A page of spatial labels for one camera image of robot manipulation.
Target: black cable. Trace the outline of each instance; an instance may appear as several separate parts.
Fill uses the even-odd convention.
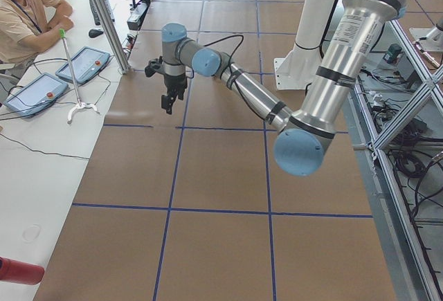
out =
[[[3,85],[3,83],[0,81],[0,86],[3,88],[3,90],[5,91],[5,92],[9,92],[8,90],[7,90],[7,88]]]
[[[24,88],[24,86],[23,85],[14,85],[11,89],[8,90],[8,95],[10,95],[12,90],[14,90],[16,88],[21,89],[21,88]]]
[[[5,86],[3,85],[3,83],[0,82],[0,85],[3,87],[3,90],[6,91]],[[24,106],[29,107],[28,109],[21,109],[19,111],[13,111],[13,112],[9,112],[9,113],[3,113],[0,114],[0,116],[5,116],[11,113],[17,113],[17,112],[25,112],[25,111],[29,111],[30,109],[33,109],[34,107],[39,107],[39,106],[43,106],[45,104],[47,104],[48,106],[46,108],[43,108],[41,111],[44,111],[45,109],[47,109],[48,107],[50,107],[50,105],[52,104],[52,102],[40,102],[39,104],[35,104],[35,105],[28,105],[26,104],[23,100],[21,100],[17,95],[10,93],[10,95],[16,99],[18,99],[20,101],[20,103],[22,103]],[[26,116],[19,116],[19,117],[14,117],[14,118],[6,118],[6,119],[0,119],[0,121],[5,121],[5,120],[12,120],[12,119],[18,119],[18,118],[25,118]]]
[[[398,152],[395,158],[395,167],[408,178],[417,179],[426,175],[426,166],[410,152]]]
[[[414,206],[413,210],[411,211],[411,214],[412,214],[412,217],[413,217],[413,218],[415,218],[415,217],[418,215],[418,210],[419,210],[418,195],[419,195],[419,188],[420,188],[420,185],[422,184],[422,181],[424,180],[424,177],[425,177],[426,174],[428,173],[429,169],[430,169],[432,166],[434,166],[434,165],[435,165],[435,162],[434,162],[434,161],[431,161],[431,162],[426,166],[426,169],[425,169],[425,173],[424,173],[424,175],[418,180],[418,182],[417,182],[417,186],[415,187],[415,190],[414,190],[414,204],[415,204],[415,206]]]
[[[42,62],[47,62],[47,61],[63,61],[63,62],[66,62],[66,61],[68,61],[68,60],[67,60],[67,59],[64,59],[64,58],[62,58],[62,57],[52,57],[52,58],[50,58],[50,59],[43,59],[43,60],[34,61],[32,64],[30,64],[30,65],[28,66],[28,68],[31,67],[31,66],[34,66],[34,68],[37,69],[37,71],[38,71],[38,72],[40,73],[40,75],[41,75],[42,72],[37,68],[37,64],[42,63]]]
[[[434,192],[433,194],[425,196],[422,199],[420,199],[420,201],[418,203],[416,203],[415,207],[413,208],[413,211],[412,211],[413,217],[416,217],[418,215],[419,207],[424,201],[432,199],[433,197],[437,196],[438,194],[441,194],[442,192],[443,192],[443,187],[441,187],[437,192]],[[436,203],[434,201],[433,201],[433,203],[435,203],[438,206],[441,206],[443,208],[443,205]]]
[[[394,174],[397,185],[398,185],[399,189],[401,190],[403,188],[403,185],[401,184],[398,172],[394,166],[392,167],[392,172]],[[430,261],[429,256],[428,256],[428,248],[425,247],[423,239],[422,239],[420,232],[419,232],[419,227],[417,226],[415,220],[413,219],[412,212],[409,208],[408,199],[406,198],[406,195],[404,194],[403,191],[400,191],[400,195],[403,199],[403,202],[405,203],[406,211],[408,212],[408,215],[410,217],[410,223],[411,223],[412,227],[414,228],[415,234],[417,235],[417,240],[418,240],[420,248],[422,249],[422,252],[423,252],[424,261],[426,262],[426,265],[429,267],[429,271],[431,272],[431,276],[433,278],[433,281],[434,281],[435,285],[437,286],[437,292],[439,293],[439,295],[441,297],[443,297],[442,290],[440,289],[439,282],[438,282],[437,276],[435,274],[436,271],[433,269],[432,262]]]
[[[84,159],[84,160],[86,160],[86,161],[89,160],[89,158],[81,157],[81,156],[71,156],[71,155],[68,155],[68,154],[59,154],[59,153],[57,153],[57,152],[44,152],[44,151],[42,151],[42,150],[31,149],[29,146],[27,146],[27,145],[25,145],[25,144],[19,142],[18,140],[13,140],[13,139],[11,139],[11,138],[9,138],[9,137],[7,137],[7,136],[1,134],[1,133],[0,133],[0,136],[3,136],[4,138],[6,138],[7,140],[10,140],[11,142],[14,142],[14,143],[20,144],[21,146],[25,147],[26,149],[28,149],[29,151],[32,151],[32,152],[38,152],[38,153],[40,153],[40,154],[45,154],[45,155],[54,155],[54,156],[61,156],[61,157],[68,157],[68,158]]]
[[[309,88],[311,85],[312,85],[312,82],[306,84],[306,86],[305,86],[305,95],[307,95],[308,88]]]
[[[398,109],[394,109],[390,106],[398,105],[386,104],[385,102],[385,107],[382,107],[372,116],[372,121],[378,133],[383,130],[383,123],[379,122],[379,116],[384,114],[384,116],[381,117],[381,121],[390,121],[392,120],[393,116],[399,111]],[[401,146],[413,147],[421,140],[422,134],[418,126],[415,124],[414,121],[411,121],[393,138],[392,141]]]
[[[384,30],[385,30],[385,23],[383,23],[383,26],[381,27],[380,35],[377,38],[377,40],[375,41],[374,45],[372,45],[371,51],[369,53],[371,53],[374,50],[375,46],[377,46],[377,44],[380,42],[380,39],[381,39],[381,36],[383,35]]]
[[[237,46],[234,48],[233,52],[229,55],[228,66],[227,66],[226,68],[229,67],[231,73],[233,73],[233,70],[232,70],[232,58],[233,58],[233,55],[234,55],[234,53],[237,51],[237,49],[242,45],[242,43],[243,43],[243,41],[244,41],[244,36],[243,36],[243,35],[231,35],[231,36],[227,36],[227,37],[225,37],[225,38],[221,38],[221,39],[218,39],[218,40],[216,40],[216,41],[214,41],[214,42],[211,42],[211,43],[209,43],[209,44],[204,45],[205,47],[207,47],[207,46],[211,46],[211,45],[213,45],[213,44],[220,43],[220,42],[222,42],[222,41],[224,41],[224,40],[227,40],[227,39],[230,39],[230,38],[234,38],[234,37],[241,37],[241,39],[240,39],[240,42],[237,44]],[[250,109],[250,110],[251,110],[256,116],[258,116],[260,119],[264,120],[264,118],[262,118],[261,115],[260,115],[256,110],[254,110],[254,108],[249,104],[248,100],[246,99],[246,97],[245,97],[244,94],[243,94],[243,91],[240,89],[240,87],[239,87],[239,85],[238,85],[238,83],[237,83],[237,79],[236,79],[236,78],[233,80],[233,84],[235,85],[235,88],[237,89],[237,92],[239,93],[240,97],[243,99],[243,101],[244,101],[244,103],[246,104],[246,106],[247,106],[247,107],[248,107],[248,108],[249,108],[249,109]]]
[[[327,31],[329,30],[329,27],[331,26],[331,22],[332,22],[332,18],[334,17],[334,9],[336,9],[338,4],[338,0],[334,0],[334,5],[332,6],[332,10],[329,14],[329,18],[327,19],[327,23],[326,23],[326,27],[325,30],[323,31],[323,36],[321,37],[321,41],[320,41],[320,45],[319,47],[319,52],[320,52],[320,56],[323,59],[325,54],[323,53],[323,43],[326,41],[326,36],[327,36]]]
[[[94,103],[94,105],[97,105],[97,103],[100,101],[100,99],[102,99],[102,97],[105,95],[105,93],[108,91],[109,87],[111,86],[111,81],[110,81],[110,80],[108,80],[107,78],[101,76],[100,73],[98,73],[97,76],[98,76],[99,78],[102,78],[102,79],[108,81],[108,85],[106,86],[105,90],[102,92],[102,94],[100,95],[100,97],[98,97],[98,99],[97,99],[97,101]]]
[[[398,78],[398,77],[394,77],[394,76],[380,76],[380,75],[377,75],[377,74],[375,73],[376,70],[389,70],[389,69],[374,69],[373,71],[369,72],[369,73],[370,73],[370,76],[371,76],[374,80],[376,80],[376,81],[379,81],[379,82],[382,82],[382,83],[386,83],[386,84],[394,84],[394,85],[396,85],[396,84],[406,84],[406,83],[408,83],[408,81],[405,81],[405,80],[399,80],[399,81],[390,81],[390,80],[387,80],[387,79],[389,79],[389,78]]]

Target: white stand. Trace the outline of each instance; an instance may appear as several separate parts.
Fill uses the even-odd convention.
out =
[[[420,45],[426,52],[443,52],[443,32],[435,26],[431,29],[411,28],[409,29],[414,40],[422,37],[426,39],[420,40]]]
[[[77,78],[75,78],[75,72],[74,72],[74,67],[72,65],[71,56],[69,55],[69,51],[68,51],[68,44],[66,42],[66,37],[64,36],[64,31],[61,31],[60,34],[62,35],[63,47],[64,47],[64,51],[66,53],[66,58],[68,60],[69,70],[71,71],[72,83],[74,84],[75,96],[77,97],[77,104],[75,104],[75,106],[68,113],[68,125],[70,125],[72,123],[72,116],[76,111],[79,111],[81,109],[93,109],[98,114],[100,114],[100,112],[97,110],[97,106],[95,106],[94,104],[89,104],[89,103],[82,101],[82,98],[80,97],[80,92],[78,90]]]
[[[278,90],[305,89],[314,79],[321,63],[318,47],[333,6],[334,0],[305,0],[293,50],[286,58],[274,59]]]

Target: brown paper floor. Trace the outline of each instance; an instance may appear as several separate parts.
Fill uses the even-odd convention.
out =
[[[303,0],[155,0],[36,301],[396,300],[343,114],[324,165],[278,169],[276,132],[218,80],[195,76],[172,116],[146,78],[161,27],[202,44],[232,32],[235,59],[276,91]],[[238,39],[215,46],[230,52]]]

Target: computer mouse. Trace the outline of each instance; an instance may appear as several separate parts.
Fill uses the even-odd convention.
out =
[[[103,29],[100,29],[100,28],[91,29],[88,33],[90,38],[95,38],[97,36],[100,36],[101,34],[103,34]]]

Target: tripod base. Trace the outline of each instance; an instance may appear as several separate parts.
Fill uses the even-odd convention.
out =
[[[72,123],[72,116],[76,111],[79,111],[81,109],[93,109],[96,113],[100,114],[100,112],[97,110],[97,106],[94,104],[87,104],[85,102],[78,102],[75,104],[75,106],[69,111],[68,113],[68,125]]]

